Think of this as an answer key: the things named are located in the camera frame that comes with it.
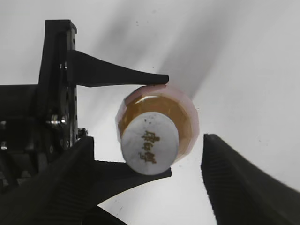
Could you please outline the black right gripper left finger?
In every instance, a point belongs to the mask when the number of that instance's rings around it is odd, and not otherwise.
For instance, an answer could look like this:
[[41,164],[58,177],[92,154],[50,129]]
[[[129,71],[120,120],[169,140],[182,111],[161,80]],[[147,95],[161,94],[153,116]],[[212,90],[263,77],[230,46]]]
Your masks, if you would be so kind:
[[124,163],[94,159],[84,137],[39,175],[0,198],[2,225],[121,225],[98,204],[115,196]]

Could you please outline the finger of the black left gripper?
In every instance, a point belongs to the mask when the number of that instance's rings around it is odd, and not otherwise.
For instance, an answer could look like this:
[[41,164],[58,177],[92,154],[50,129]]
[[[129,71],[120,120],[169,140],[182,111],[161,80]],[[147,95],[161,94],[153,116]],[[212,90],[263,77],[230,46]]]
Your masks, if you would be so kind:
[[171,177],[171,169],[157,175],[142,175],[126,163],[96,161],[94,163],[93,204],[97,205],[139,185]]

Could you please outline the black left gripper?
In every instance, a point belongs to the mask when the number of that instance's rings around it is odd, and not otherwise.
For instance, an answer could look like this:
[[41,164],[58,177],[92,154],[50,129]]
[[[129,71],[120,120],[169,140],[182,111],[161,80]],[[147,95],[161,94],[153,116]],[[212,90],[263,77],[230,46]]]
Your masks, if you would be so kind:
[[75,49],[76,26],[47,20],[37,84],[0,88],[0,192],[54,165],[87,135],[78,127],[77,86],[159,85],[168,75],[118,66]]

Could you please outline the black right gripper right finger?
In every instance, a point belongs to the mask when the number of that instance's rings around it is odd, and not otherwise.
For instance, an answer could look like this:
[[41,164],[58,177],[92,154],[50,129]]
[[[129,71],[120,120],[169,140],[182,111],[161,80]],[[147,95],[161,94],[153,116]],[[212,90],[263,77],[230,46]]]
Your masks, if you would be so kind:
[[298,225],[300,193],[215,134],[203,136],[201,171],[219,225]]

